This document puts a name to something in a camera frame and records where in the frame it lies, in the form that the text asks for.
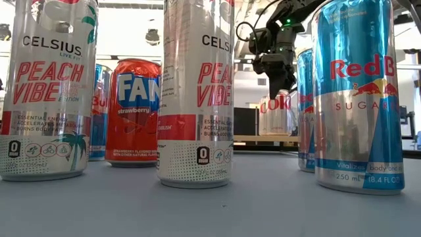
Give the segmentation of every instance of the coke can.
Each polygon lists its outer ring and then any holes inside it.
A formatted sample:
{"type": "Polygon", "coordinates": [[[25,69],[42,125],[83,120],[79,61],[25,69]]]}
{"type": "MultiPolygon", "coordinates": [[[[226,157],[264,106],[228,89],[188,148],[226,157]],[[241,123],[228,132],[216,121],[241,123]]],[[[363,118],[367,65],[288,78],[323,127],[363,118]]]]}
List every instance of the coke can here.
{"type": "Polygon", "coordinates": [[[259,103],[259,135],[268,133],[268,96],[262,97],[259,103]]]}
{"type": "Polygon", "coordinates": [[[268,135],[291,135],[291,98],[287,90],[280,90],[275,99],[268,100],[268,135]]]}

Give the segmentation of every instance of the soda can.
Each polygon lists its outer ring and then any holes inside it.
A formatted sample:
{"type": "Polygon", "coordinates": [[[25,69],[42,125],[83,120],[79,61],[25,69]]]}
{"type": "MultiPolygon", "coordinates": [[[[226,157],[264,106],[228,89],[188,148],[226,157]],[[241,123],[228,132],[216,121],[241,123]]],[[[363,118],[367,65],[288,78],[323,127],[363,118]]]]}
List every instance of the soda can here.
{"type": "Polygon", "coordinates": [[[298,93],[298,166],[302,171],[314,172],[314,107],[312,49],[297,53],[298,93]]]}
{"type": "Polygon", "coordinates": [[[388,0],[336,0],[314,14],[316,177],[325,187],[405,187],[392,10],[388,0]]]}
{"type": "Polygon", "coordinates": [[[259,135],[268,133],[268,96],[265,95],[259,103],[259,135]]]}
{"type": "Polygon", "coordinates": [[[105,160],[114,167],[157,162],[161,66],[142,59],[118,62],[111,76],[105,160]]]}
{"type": "Polygon", "coordinates": [[[105,157],[111,74],[110,68],[96,65],[92,97],[89,161],[102,161],[105,157]]]}
{"type": "Polygon", "coordinates": [[[280,90],[275,99],[268,100],[267,135],[286,135],[292,133],[291,98],[287,90],[280,90]]]}

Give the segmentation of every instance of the gray table surface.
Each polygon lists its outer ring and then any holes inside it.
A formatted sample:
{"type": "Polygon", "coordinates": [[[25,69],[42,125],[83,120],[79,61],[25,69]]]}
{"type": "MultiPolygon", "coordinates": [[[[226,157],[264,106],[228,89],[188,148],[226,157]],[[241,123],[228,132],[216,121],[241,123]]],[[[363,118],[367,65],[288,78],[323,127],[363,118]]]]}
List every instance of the gray table surface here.
{"type": "Polygon", "coordinates": [[[419,236],[420,169],[405,159],[401,195],[367,196],[317,185],[286,153],[236,153],[232,182],[210,190],[96,162],[78,178],[1,181],[0,236],[419,236]]]}

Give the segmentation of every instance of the celsius can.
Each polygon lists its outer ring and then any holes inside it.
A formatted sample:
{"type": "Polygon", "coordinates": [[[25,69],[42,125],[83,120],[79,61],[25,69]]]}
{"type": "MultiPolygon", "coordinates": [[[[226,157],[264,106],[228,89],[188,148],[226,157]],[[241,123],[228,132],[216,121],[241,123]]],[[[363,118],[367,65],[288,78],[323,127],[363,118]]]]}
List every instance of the celsius can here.
{"type": "Polygon", "coordinates": [[[233,155],[234,1],[165,1],[158,176],[167,186],[228,183],[233,155]]]}
{"type": "Polygon", "coordinates": [[[16,1],[0,175],[35,181],[86,168],[98,4],[16,1]]]}

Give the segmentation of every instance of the blue and silver can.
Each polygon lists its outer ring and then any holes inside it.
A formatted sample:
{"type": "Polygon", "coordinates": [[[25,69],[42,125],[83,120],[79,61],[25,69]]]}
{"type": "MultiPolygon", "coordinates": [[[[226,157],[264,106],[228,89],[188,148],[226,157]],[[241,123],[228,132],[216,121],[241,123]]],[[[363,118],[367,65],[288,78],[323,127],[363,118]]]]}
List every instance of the blue and silver can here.
{"type": "Polygon", "coordinates": [[[390,0],[335,0],[312,20],[319,184],[362,194],[405,187],[390,0]]]}
{"type": "Polygon", "coordinates": [[[89,161],[102,161],[105,157],[111,73],[106,66],[95,66],[89,161]]]}
{"type": "Polygon", "coordinates": [[[302,171],[314,172],[314,106],[312,49],[297,53],[298,91],[298,166],[302,171]]]}

